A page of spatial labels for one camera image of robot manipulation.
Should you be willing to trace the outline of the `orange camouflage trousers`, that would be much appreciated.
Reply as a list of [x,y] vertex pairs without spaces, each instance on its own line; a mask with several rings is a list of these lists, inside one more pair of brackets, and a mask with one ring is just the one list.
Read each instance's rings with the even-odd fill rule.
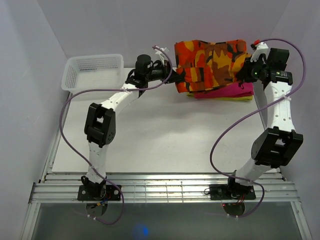
[[251,56],[242,39],[180,41],[174,45],[174,54],[176,72],[182,77],[175,84],[179,93],[209,92],[236,83],[236,74]]

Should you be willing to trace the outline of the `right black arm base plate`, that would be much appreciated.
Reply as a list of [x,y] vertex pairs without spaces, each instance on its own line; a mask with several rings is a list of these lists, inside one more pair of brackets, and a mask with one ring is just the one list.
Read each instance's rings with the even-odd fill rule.
[[244,197],[245,200],[255,200],[256,194],[252,186],[236,184],[210,184],[209,195],[211,200],[238,200]]

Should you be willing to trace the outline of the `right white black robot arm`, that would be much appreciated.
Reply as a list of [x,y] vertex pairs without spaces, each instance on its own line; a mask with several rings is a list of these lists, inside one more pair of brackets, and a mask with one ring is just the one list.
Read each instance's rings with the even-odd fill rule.
[[286,71],[289,51],[255,46],[237,78],[246,83],[261,81],[269,108],[264,132],[253,142],[251,158],[228,178],[226,194],[237,199],[253,192],[253,182],[264,173],[287,166],[303,143],[291,116],[293,76]]

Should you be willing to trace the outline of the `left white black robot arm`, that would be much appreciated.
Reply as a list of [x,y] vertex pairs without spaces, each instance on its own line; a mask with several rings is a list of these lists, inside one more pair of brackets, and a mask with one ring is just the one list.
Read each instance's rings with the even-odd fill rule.
[[89,146],[89,169],[81,177],[79,188],[80,201],[120,199],[119,193],[114,193],[115,187],[106,182],[106,155],[109,144],[116,136],[117,115],[130,103],[137,100],[153,81],[174,83],[179,79],[168,60],[160,57],[152,61],[147,54],[137,57],[135,68],[132,69],[120,92],[113,94],[107,100],[97,104],[92,103],[87,112],[84,126]]

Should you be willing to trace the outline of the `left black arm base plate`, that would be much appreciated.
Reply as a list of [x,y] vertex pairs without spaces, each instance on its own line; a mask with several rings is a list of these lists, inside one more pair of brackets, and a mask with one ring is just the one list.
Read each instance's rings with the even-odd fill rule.
[[78,201],[119,201],[121,199],[120,191],[113,185],[104,186],[84,186],[78,189]]

